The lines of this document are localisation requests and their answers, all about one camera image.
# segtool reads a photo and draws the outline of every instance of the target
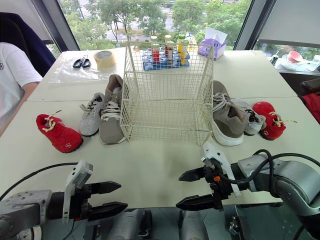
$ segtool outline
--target black scissors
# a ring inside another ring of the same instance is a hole
[[[87,57],[88,55],[84,56],[83,58],[79,58],[73,63],[72,67],[74,67],[75,69],[79,69],[81,67],[83,67],[84,69],[89,68],[91,66],[91,62]]]

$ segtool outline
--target plastic bottle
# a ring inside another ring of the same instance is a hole
[[[180,63],[182,65],[185,65],[187,63],[186,57],[188,52],[188,44],[189,44],[189,41],[187,39],[184,39],[181,41],[182,48],[180,51],[180,58],[181,58]]]
[[[185,39],[185,35],[184,34],[179,34],[178,36],[178,55],[180,56],[181,51],[182,51],[182,40]]]
[[[165,35],[164,40],[165,40],[165,43],[170,42],[171,35]],[[165,56],[168,57],[168,45],[167,44],[165,45],[165,52],[164,53],[165,53]]]
[[[168,41],[166,43],[166,46],[168,48],[168,65],[172,65],[172,60],[173,60],[173,56],[174,56],[174,45],[175,43],[173,41]]]
[[[151,42],[157,42],[158,37],[157,36],[151,36],[150,37]],[[154,62],[159,62],[159,44],[158,43],[152,43],[152,58]]]
[[[277,51],[276,54],[274,54],[274,55],[271,57],[270,62],[271,62],[271,64],[272,64],[273,66],[276,64],[276,62],[277,62],[277,60],[278,60],[278,58],[279,58],[278,52],[279,52],[279,51]]]

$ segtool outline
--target dark blue jacket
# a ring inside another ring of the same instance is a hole
[[[15,13],[0,12],[0,42],[13,44],[24,51],[42,77],[56,60],[32,28]]]

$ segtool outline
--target red shoe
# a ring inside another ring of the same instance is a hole
[[[275,140],[281,136],[286,126],[269,102],[259,101],[253,105],[252,109],[263,118],[264,123],[260,131],[262,137]]]
[[[36,125],[61,153],[70,153],[76,150],[83,143],[80,133],[72,128],[63,125],[60,118],[40,114],[36,117]]]

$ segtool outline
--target black cable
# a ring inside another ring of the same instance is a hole
[[[267,151],[267,150],[261,149],[261,150],[256,151],[253,155],[255,155],[256,153],[265,152],[265,151]],[[320,167],[320,162],[316,161],[312,157],[309,157],[309,156],[306,156],[306,155],[303,155],[300,153],[292,153],[292,152],[280,153],[280,154],[276,154],[274,156],[271,156],[272,165],[273,165],[274,159],[281,158],[281,157],[299,157],[299,158],[307,159]],[[253,171],[253,173],[251,173],[251,175],[249,177],[241,179],[241,180],[229,179],[228,177],[224,176],[222,172],[219,173],[219,176],[230,184],[237,184],[237,185],[247,184],[257,176],[257,174],[261,171],[261,169],[264,167],[264,165],[266,165],[268,162],[270,162],[269,158],[267,158],[262,163],[260,163],[260,165]]]
[[[71,227],[70,232],[69,232],[68,235],[65,236],[62,240],[66,240],[66,239],[70,236],[70,234],[72,234],[72,232],[73,232],[73,230],[74,230],[74,227],[75,227],[75,219],[73,219],[73,223],[72,223],[72,227]]]
[[[269,161],[269,192],[274,197],[274,160],[272,159],[271,153],[268,150],[260,149],[256,151],[253,155],[257,155],[259,153],[265,153],[268,157]]]
[[[309,156],[306,156],[306,155],[303,155],[303,154],[300,154],[300,153],[293,153],[293,152],[280,153],[280,154],[274,155],[272,157],[272,159],[277,159],[277,158],[282,158],[282,157],[299,157],[299,158],[307,159],[310,162],[313,162],[318,167],[320,167],[320,162],[318,162],[317,160],[313,159],[312,157],[309,157]]]
[[[54,165],[50,165],[50,166],[46,166],[44,168],[41,168],[37,171],[34,171],[32,173],[30,173],[29,175],[25,176],[24,178],[20,179],[19,181],[17,181],[15,184],[13,184],[11,187],[9,187],[1,196],[0,196],[0,201],[2,201],[4,199],[4,197],[12,190],[14,189],[17,185],[19,185],[20,183],[22,183],[23,181],[31,178],[32,176],[47,170],[47,169],[52,169],[55,167],[60,167],[60,166],[69,166],[69,165],[77,165],[77,162],[65,162],[65,163],[59,163],[59,164],[54,164]]]
[[[305,229],[305,227],[303,225],[301,225],[301,227],[298,229],[298,231],[296,231],[293,240],[298,240],[304,229]]]

